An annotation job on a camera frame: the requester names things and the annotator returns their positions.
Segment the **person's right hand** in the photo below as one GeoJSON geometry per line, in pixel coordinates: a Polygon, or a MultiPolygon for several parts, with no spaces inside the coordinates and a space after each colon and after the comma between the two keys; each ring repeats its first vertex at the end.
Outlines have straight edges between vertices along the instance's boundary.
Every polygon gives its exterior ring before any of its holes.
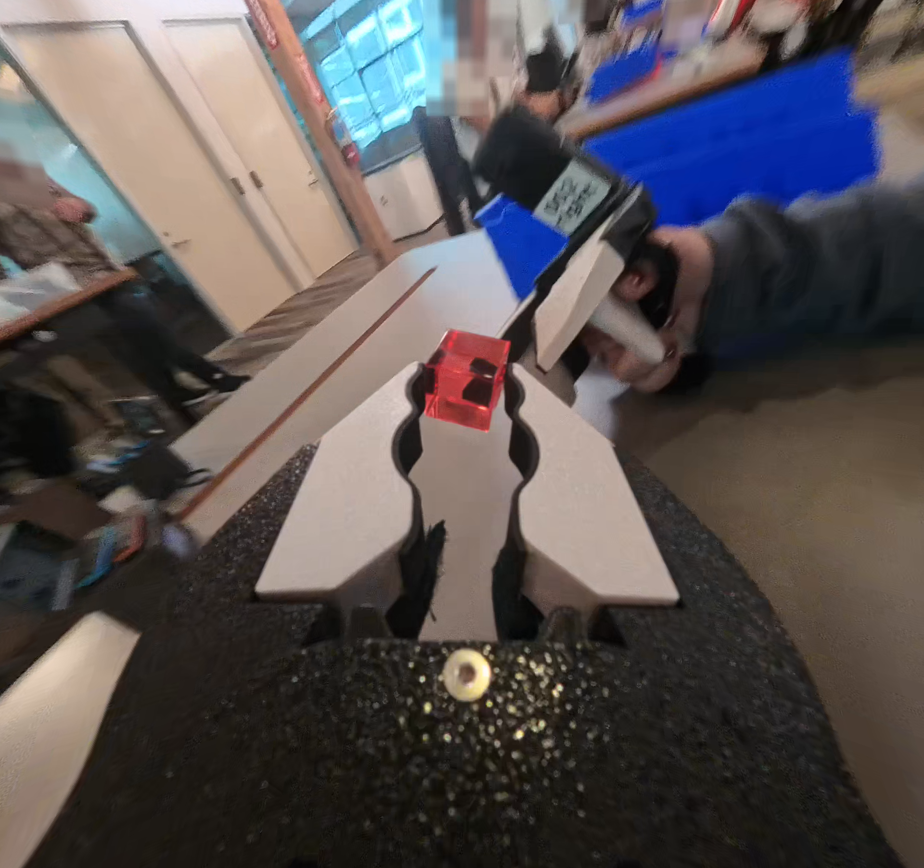
{"type": "Polygon", "coordinates": [[[650,239],[665,247],[678,266],[672,312],[659,331],[664,360],[650,365],[592,325],[586,325],[580,334],[590,356],[600,359],[617,381],[644,394],[667,388],[680,371],[684,356],[695,351],[713,266],[710,242],[701,230],[662,227],[654,230],[650,239]]]}

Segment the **large blue plastic bin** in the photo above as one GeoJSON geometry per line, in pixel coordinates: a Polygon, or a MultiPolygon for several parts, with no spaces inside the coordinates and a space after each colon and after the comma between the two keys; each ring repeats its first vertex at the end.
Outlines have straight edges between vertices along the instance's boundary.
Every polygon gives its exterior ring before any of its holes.
{"type": "Polygon", "coordinates": [[[789,203],[871,180],[879,159],[876,113],[854,97],[849,50],[831,51],[586,140],[601,168],[640,184],[629,205],[630,263],[657,226],[692,226],[734,200],[789,203]]]}

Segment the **white cabinet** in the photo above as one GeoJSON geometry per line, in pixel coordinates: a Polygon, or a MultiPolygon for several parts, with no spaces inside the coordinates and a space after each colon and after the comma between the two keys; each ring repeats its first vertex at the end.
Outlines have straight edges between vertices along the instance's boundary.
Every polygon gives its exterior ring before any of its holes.
{"type": "Polygon", "coordinates": [[[375,169],[363,179],[394,241],[420,235],[444,217],[432,171],[422,150],[375,169]]]}

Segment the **red transparent cube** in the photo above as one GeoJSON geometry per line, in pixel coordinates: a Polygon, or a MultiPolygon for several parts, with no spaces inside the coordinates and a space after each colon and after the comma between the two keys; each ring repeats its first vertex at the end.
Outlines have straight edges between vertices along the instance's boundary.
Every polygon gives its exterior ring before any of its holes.
{"type": "Polygon", "coordinates": [[[501,398],[511,343],[449,330],[423,367],[424,414],[487,433],[501,398]]]}

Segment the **wooden post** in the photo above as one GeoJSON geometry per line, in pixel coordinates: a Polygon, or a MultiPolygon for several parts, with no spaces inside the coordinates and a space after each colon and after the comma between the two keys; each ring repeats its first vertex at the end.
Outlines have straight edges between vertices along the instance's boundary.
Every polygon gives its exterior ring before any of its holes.
{"type": "Polygon", "coordinates": [[[282,76],[292,100],[308,127],[313,146],[363,248],[379,268],[400,256],[362,178],[359,152],[340,113],[328,101],[304,53],[281,0],[244,0],[271,65],[282,76]]]}

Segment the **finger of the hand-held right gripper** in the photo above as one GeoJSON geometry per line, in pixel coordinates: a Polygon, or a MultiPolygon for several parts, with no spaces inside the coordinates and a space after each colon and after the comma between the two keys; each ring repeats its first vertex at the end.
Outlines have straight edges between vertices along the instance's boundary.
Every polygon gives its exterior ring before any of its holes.
{"type": "Polygon", "coordinates": [[[619,310],[609,297],[620,257],[596,231],[572,256],[533,317],[535,361],[550,372],[587,324],[616,338],[619,310]]]}
{"type": "Polygon", "coordinates": [[[548,371],[541,369],[537,361],[533,326],[538,304],[537,291],[533,290],[515,306],[502,328],[497,331],[496,337],[510,343],[509,363],[523,366],[530,376],[568,407],[572,407],[577,398],[575,385],[579,379],[579,341],[574,340],[548,371]]]}

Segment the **dark bag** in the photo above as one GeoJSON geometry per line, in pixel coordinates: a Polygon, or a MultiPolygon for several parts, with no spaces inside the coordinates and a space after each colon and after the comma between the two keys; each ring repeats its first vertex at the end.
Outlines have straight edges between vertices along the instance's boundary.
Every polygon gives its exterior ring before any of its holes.
{"type": "Polygon", "coordinates": [[[141,496],[167,501],[175,494],[211,482],[207,468],[194,468],[170,447],[157,441],[144,441],[123,452],[114,465],[114,487],[127,485],[141,496]]]}

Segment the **white door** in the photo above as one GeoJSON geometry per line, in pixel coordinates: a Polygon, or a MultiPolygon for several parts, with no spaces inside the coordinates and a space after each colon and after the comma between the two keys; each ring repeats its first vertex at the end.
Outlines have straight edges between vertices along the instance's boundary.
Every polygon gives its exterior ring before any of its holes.
{"type": "Polygon", "coordinates": [[[2,30],[29,82],[228,331],[249,329],[299,290],[241,184],[222,169],[128,22],[2,30]]]}
{"type": "Polygon", "coordinates": [[[242,165],[246,195],[270,215],[307,287],[357,249],[321,166],[244,19],[168,21],[166,31],[242,165]]]}

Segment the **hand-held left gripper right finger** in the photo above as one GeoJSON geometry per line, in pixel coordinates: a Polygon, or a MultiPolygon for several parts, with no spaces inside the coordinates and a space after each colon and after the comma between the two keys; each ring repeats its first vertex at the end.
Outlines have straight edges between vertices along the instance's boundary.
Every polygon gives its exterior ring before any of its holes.
{"type": "Polygon", "coordinates": [[[498,629],[537,631],[557,610],[593,629],[606,608],[676,608],[680,593],[612,443],[536,377],[504,381],[520,480],[498,555],[498,629]]]}

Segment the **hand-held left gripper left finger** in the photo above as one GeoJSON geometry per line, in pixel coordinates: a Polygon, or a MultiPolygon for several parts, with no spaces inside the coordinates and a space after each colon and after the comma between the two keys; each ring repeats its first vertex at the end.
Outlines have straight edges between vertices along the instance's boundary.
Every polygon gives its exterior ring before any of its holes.
{"type": "Polygon", "coordinates": [[[321,438],[255,585],[260,601],[427,614],[433,535],[410,478],[424,387],[413,362],[321,438]]]}

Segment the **person's right forearm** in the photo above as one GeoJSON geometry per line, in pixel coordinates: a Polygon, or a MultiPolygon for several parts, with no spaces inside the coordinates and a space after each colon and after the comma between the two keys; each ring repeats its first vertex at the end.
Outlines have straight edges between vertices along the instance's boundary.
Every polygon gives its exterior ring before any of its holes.
{"type": "Polygon", "coordinates": [[[923,181],[781,207],[733,202],[701,227],[712,272],[696,336],[722,359],[772,344],[922,334],[923,181]]]}

